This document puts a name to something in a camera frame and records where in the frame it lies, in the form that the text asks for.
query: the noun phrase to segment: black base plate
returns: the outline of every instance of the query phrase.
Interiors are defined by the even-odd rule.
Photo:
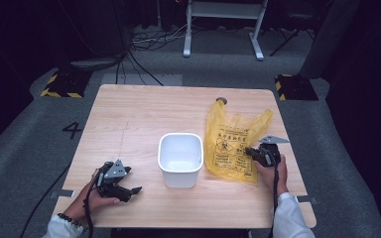
[[[75,71],[64,73],[56,71],[46,85],[42,96],[84,97],[92,71]]]
[[[280,100],[318,101],[311,82],[299,75],[279,74],[275,77],[275,86]]]

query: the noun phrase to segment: gray carpet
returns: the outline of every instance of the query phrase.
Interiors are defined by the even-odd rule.
[[[153,75],[173,75],[165,85],[263,88],[277,98],[275,75],[297,73],[312,40],[300,34],[270,58],[268,54],[284,39],[278,32],[267,32],[259,37],[265,59],[257,61],[248,38],[248,30],[199,32],[193,36],[188,59],[183,58],[184,39],[156,51],[132,53]],[[119,70],[118,82],[142,84],[131,61],[122,64],[125,74]],[[0,237],[20,236],[40,197],[69,165],[81,134],[71,140],[63,128],[72,122],[84,127],[98,87],[115,80],[116,66],[94,72],[81,99],[40,96],[54,71],[32,84],[34,101],[0,137]],[[156,84],[148,75],[144,77]],[[329,85],[322,79],[312,84],[319,101],[278,100],[278,105],[308,193],[317,199],[313,231],[317,237],[381,237],[373,194],[344,150],[324,101]],[[63,182],[64,176],[53,190]],[[48,196],[44,199],[24,237],[41,237],[46,232],[56,202]],[[253,230],[252,237],[266,237],[268,232]],[[108,236],[109,229],[94,231],[94,237]]]

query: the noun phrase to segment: black curtain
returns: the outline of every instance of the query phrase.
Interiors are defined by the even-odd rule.
[[[381,1],[361,1],[322,77],[335,127],[381,213]]]
[[[119,1],[79,2],[0,0],[0,134],[33,100],[33,81],[59,66],[57,62],[99,57],[90,48],[119,52],[116,18],[104,11]],[[126,17],[125,12],[120,11],[119,18]]]
[[[142,25],[144,29],[150,26],[158,26],[157,1],[123,0],[121,4],[127,9],[124,13],[124,19],[126,19],[128,26]]]
[[[172,26],[184,26],[187,23],[187,8],[187,0],[160,0],[160,24],[163,31],[170,31]]]

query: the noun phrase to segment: white sleeve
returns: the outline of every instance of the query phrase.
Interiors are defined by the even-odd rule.
[[[288,192],[278,198],[273,234],[274,238],[315,237],[314,232],[305,223],[299,203]]]
[[[82,234],[83,229],[82,226],[74,225],[54,215],[48,224],[48,232],[43,238],[77,238]]]

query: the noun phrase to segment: wire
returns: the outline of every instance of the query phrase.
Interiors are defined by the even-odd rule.
[[[271,154],[270,155],[271,160],[274,162],[274,192],[273,192],[273,199],[274,199],[274,216],[275,216],[275,211],[277,210],[278,207],[278,192],[277,192],[277,187],[278,187],[278,181],[280,180],[280,176],[278,173],[278,164],[274,158],[274,156]],[[271,231],[268,235],[268,238],[271,238],[274,236],[273,234],[274,231],[274,219],[272,221],[272,226],[271,226]]]
[[[123,66],[123,62],[121,62],[122,64],[122,71],[123,71],[123,84],[126,84],[126,73],[125,73],[125,67]]]
[[[132,43],[133,43],[133,49],[136,51],[155,51],[158,50],[164,46],[166,46],[168,43],[172,43],[176,41],[177,39],[183,38],[184,32],[182,29],[186,27],[188,24],[184,24],[180,28],[176,29],[173,32],[165,32],[163,36],[159,36],[161,31],[153,31],[153,32],[144,32],[144,33],[137,33],[134,37],[132,37]],[[153,36],[149,37],[149,33],[156,33]],[[147,47],[141,47],[140,44],[148,43]],[[156,44],[161,44],[158,47],[152,48]]]
[[[147,83],[144,81],[144,79],[142,79],[141,73],[140,73],[139,70],[135,67],[135,64],[134,64],[129,58],[127,58],[127,59],[131,62],[131,64],[132,64],[132,66],[134,67],[134,69],[138,72],[138,75],[139,75],[139,77],[141,78],[141,81],[142,81],[145,85],[147,85]]]
[[[119,66],[120,66],[120,62],[117,64],[117,67],[116,67],[116,83],[117,84],[117,78],[118,78],[118,73],[119,73]]]
[[[27,222],[26,224],[24,225],[24,228],[23,228],[23,231],[21,232],[21,235],[20,235],[20,238],[22,238],[24,236],[24,233],[26,232],[27,230],[27,227],[29,226],[29,223],[31,221],[31,219],[33,218],[33,215],[34,213],[36,212],[37,208],[39,207],[39,205],[42,203],[42,201],[45,199],[46,195],[49,193],[49,191],[55,186],[55,184],[61,179],[61,177],[64,175],[64,173],[66,173],[66,171],[69,169],[70,167],[70,163],[69,165],[67,165],[67,167],[61,172],[61,174],[57,177],[57,179],[54,181],[54,183],[52,183],[52,185],[46,190],[46,192],[43,194],[42,198],[40,198],[39,202],[36,204],[36,206],[34,207],[33,211],[30,213],[30,216],[29,218],[27,219]]]
[[[95,185],[95,182],[97,181],[97,178],[99,178],[100,174],[101,174],[101,168],[98,169],[97,175],[93,178],[92,182],[90,183],[88,192],[84,200],[85,218],[86,218],[86,223],[88,224],[88,238],[91,238],[92,234],[94,233],[94,226],[92,225],[92,219],[90,215],[88,200],[89,200],[89,195],[95,189],[94,185]]]
[[[134,62],[135,62],[138,66],[140,66],[145,72],[147,72],[151,77],[153,77],[154,80],[156,80],[160,85],[164,86],[164,84],[163,84],[161,81],[159,81],[159,79],[157,79],[155,76],[153,76],[150,72],[148,72],[146,69],[144,69],[144,68],[137,62],[137,60],[135,59],[134,55],[132,55],[132,53],[131,53],[130,50],[128,50],[128,52],[129,52],[129,54],[131,55],[131,57],[132,57],[132,59],[134,60]]]

